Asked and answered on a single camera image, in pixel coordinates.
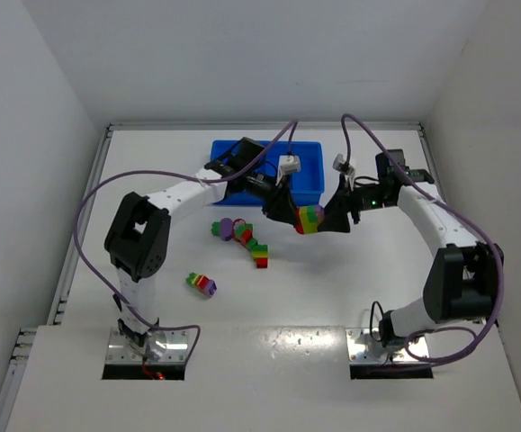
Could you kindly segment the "green yellow red lego stack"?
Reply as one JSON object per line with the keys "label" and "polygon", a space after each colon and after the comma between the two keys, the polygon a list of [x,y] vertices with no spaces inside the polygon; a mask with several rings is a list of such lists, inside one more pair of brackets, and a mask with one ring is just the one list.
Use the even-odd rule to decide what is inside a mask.
{"label": "green yellow red lego stack", "polygon": [[268,246],[256,244],[251,249],[251,256],[257,268],[266,269],[269,265]]}

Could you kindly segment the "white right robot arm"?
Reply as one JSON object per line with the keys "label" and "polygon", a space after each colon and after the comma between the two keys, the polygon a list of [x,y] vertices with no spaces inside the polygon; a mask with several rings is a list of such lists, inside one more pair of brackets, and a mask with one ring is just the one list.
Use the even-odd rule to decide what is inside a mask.
{"label": "white right robot arm", "polygon": [[397,207],[413,223],[433,257],[422,294],[409,305],[382,313],[378,341],[384,347],[407,337],[437,330],[448,322],[491,316],[498,298],[498,270],[503,253],[477,239],[465,225],[439,206],[433,177],[407,166],[400,149],[375,158],[378,179],[360,184],[342,155],[333,167],[337,190],[324,209],[320,232],[348,232],[362,212]]}

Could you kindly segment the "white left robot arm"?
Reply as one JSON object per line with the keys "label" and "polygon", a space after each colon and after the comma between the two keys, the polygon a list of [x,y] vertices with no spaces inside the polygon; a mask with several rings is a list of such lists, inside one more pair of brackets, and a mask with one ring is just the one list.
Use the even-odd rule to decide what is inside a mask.
{"label": "white left robot arm", "polygon": [[178,221],[232,194],[247,192],[262,200],[267,218],[296,224],[290,180],[301,169],[300,159],[292,153],[281,156],[276,174],[264,175],[259,167],[266,152],[261,143],[243,138],[207,162],[194,180],[122,198],[104,248],[120,283],[115,295],[121,311],[119,331],[140,352],[146,352],[159,324],[153,311],[155,275],[166,260],[170,230]]}

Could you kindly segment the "multicolour lego stack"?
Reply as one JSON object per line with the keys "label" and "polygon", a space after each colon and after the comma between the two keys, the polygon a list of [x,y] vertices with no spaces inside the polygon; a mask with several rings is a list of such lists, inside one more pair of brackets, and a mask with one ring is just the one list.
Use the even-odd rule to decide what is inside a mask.
{"label": "multicolour lego stack", "polygon": [[295,230],[301,235],[314,234],[324,220],[324,209],[319,204],[301,206],[296,209],[296,216]]}

